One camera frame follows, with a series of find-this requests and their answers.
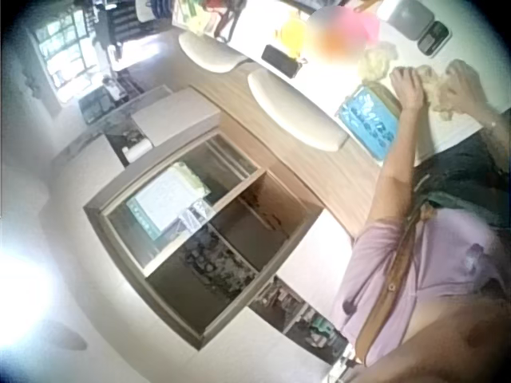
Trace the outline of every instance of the cabinet door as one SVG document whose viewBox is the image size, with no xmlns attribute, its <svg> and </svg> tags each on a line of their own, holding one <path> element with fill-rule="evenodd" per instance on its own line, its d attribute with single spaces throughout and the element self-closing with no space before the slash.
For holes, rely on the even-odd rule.
<svg viewBox="0 0 511 383">
<path fill-rule="evenodd" d="M 332 308 L 351 257 L 351 237 L 323 210 L 277 271 L 305 302 L 332 322 Z"/>
</svg>

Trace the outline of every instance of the shoulder bag strap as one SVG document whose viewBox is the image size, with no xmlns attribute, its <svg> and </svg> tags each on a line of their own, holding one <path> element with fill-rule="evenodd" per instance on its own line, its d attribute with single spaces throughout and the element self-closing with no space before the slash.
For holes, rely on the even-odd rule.
<svg viewBox="0 0 511 383">
<path fill-rule="evenodd" d="M 396 255 L 387 273 L 385 284 L 357 337 L 355 352 L 357 358 L 360 359 L 364 365 L 366 364 L 367 354 L 371 346 L 394 309 L 410 269 L 414 253 L 415 225 L 420 218 L 421 208 L 418 208 L 407 220 L 403 236 L 398 244 Z"/>
</svg>

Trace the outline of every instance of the smartphone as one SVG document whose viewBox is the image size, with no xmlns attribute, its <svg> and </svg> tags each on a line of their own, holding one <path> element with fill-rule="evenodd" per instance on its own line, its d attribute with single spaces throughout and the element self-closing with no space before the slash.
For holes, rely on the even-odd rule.
<svg viewBox="0 0 511 383">
<path fill-rule="evenodd" d="M 418 48 L 427 57 L 434 57 L 452 36 L 450 30 L 441 22 L 436 21 L 418 40 Z"/>
<path fill-rule="evenodd" d="M 302 67 L 302 64 L 297 62 L 295 59 L 290 58 L 284 52 L 281 52 L 271 45 L 266 45 L 261 58 L 289 78 L 296 76 L 299 69 Z"/>
</svg>

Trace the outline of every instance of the woman's hand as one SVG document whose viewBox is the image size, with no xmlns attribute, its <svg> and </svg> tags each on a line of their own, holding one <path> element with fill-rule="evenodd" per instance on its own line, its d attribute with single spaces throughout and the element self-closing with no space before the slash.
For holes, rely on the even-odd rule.
<svg viewBox="0 0 511 383">
<path fill-rule="evenodd" d="M 446 98 L 459 112 L 475 117 L 487 108 L 487 100 L 477 72 L 466 62 L 454 60 L 447 67 Z"/>
<path fill-rule="evenodd" d="M 424 88 L 418 73 L 412 68 L 395 68 L 390 74 L 392 86 L 401 101 L 402 110 L 418 113 L 424 106 Z"/>
</svg>

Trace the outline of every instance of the tissue box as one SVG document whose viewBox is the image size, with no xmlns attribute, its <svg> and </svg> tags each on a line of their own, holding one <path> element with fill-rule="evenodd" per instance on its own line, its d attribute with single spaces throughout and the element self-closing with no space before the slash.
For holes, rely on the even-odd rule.
<svg viewBox="0 0 511 383">
<path fill-rule="evenodd" d="M 367 151 L 383 161 L 398 131 L 400 105 L 384 86 L 361 85 L 339 108 L 336 116 Z"/>
</svg>

